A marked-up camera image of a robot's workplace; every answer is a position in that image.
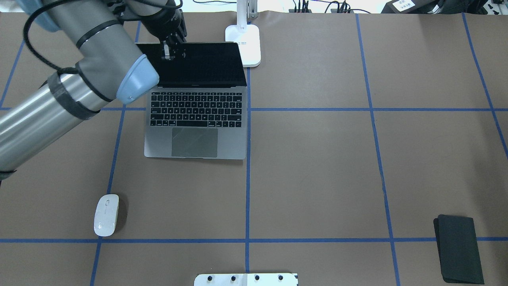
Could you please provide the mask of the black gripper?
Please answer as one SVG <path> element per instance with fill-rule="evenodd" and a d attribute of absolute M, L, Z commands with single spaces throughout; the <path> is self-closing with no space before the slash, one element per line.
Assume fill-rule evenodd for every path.
<path fill-rule="evenodd" d="M 163 60 L 173 60 L 174 54 L 183 50 L 187 28 L 182 9 L 161 9 L 152 15 L 141 16 L 141 21 L 160 41 Z"/>

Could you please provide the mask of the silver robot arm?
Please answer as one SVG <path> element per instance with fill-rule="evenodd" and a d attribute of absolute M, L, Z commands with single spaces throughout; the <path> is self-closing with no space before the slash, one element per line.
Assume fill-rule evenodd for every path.
<path fill-rule="evenodd" d="M 141 21 L 160 43 L 175 46 L 187 35 L 174 0 L 19 0 L 29 15 L 23 39 L 29 51 L 54 72 L 29 98 L 1 117 L 1 179 L 108 103 L 136 101 L 155 87 L 159 74 L 123 27 Z M 36 52 L 28 33 L 33 22 L 63 31 L 83 58 L 59 67 Z"/>

